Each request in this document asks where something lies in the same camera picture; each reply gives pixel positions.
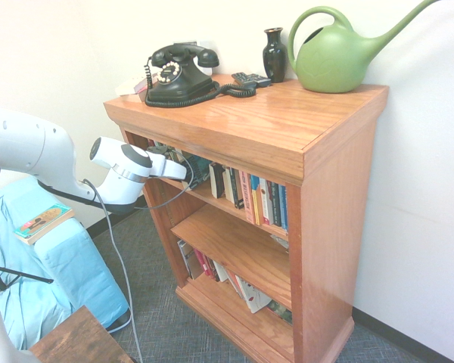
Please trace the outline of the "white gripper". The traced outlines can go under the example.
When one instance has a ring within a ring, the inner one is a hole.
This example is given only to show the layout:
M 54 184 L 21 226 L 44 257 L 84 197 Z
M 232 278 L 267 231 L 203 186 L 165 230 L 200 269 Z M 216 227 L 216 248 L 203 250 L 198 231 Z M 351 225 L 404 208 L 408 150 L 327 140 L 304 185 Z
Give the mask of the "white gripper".
M 176 180 L 184 180 L 186 174 L 196 174 L 197 166 L 194 163 L 183 165 L 176 163 L 175 161 L 167 159 L 162 154 L 147 152 L 152 162 L 149 176 L 160 177 L 160 178 L 171 178 Z M 190 178 L 189 180 L 182 181 L 183 187 L 195 187 L 196 178 Z

